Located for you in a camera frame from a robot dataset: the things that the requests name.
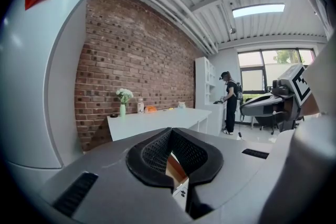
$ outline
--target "white flowers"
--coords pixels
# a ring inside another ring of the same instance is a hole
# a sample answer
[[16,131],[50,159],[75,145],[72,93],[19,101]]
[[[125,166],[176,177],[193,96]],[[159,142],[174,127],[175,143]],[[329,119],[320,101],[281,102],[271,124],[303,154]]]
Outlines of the white flowers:
[[133,98],[133,93],[127,89],[119,89],[116,91],[116,94],[122,104],[126,104],[130,98]]

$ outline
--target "flower vase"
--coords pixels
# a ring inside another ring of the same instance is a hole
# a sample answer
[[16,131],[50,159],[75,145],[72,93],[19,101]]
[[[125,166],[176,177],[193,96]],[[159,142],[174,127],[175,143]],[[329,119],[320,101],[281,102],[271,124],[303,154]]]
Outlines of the flower vase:
[[120,105],[120,116],[121,116],[122,118],[124,118],[125,115],[126,115],[126,107],[125,107],[124,104],[121,104],[121,105]]

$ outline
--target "tree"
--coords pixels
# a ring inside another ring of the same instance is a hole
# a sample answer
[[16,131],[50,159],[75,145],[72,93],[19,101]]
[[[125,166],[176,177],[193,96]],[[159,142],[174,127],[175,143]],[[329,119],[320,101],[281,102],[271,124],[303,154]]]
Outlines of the tree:
[[299,63],[299,56],[295,50],[277,50],[277,55],[273,57],[277,63]]

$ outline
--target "black mesh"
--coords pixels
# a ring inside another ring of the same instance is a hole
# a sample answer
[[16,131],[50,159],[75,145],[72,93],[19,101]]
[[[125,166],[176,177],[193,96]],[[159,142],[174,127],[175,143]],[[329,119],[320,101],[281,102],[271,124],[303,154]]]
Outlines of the black mesh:
[[172,132],[173,154],[187,175],[199,169],[207,161],[207,152],[189,140]]
[[171,152],[176,156],[187,175],[199,169],[207,160],[207,152],[204,149],[175,131],[165,133],[149,143],[143,149],[141,157],[147,165],[165,174]]
[[166,172],[168,157],[172,151],[169,141],[170,133],[166,133],[148,144],[143,149],[141,155],[147,165],[164,174]]

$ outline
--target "bottle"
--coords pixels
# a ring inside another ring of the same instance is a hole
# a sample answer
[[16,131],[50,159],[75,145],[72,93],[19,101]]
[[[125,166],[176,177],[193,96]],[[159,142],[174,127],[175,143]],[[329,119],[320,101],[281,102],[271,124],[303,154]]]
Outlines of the bottle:
[[143,114],[144,112],[144,104],[143,104],[143,99],[142,98],[139,98],[139,101],[138,101],[138,114]]

